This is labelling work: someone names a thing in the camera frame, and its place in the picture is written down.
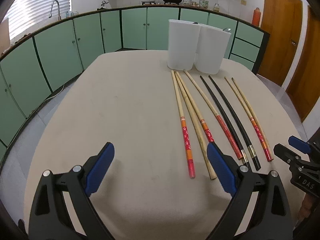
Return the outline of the right hand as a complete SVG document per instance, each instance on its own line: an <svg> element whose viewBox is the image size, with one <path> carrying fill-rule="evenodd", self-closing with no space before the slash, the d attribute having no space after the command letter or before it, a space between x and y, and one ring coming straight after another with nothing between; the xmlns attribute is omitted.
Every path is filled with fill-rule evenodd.
<svg viewBox="0 0 320 240"><path fill-rule="evenodd" d="M305 195L298 214L299 220L304 220L305 218L308 218L310 216L315 201L316 198L314 196L311 196L309 194Z"/></svg>

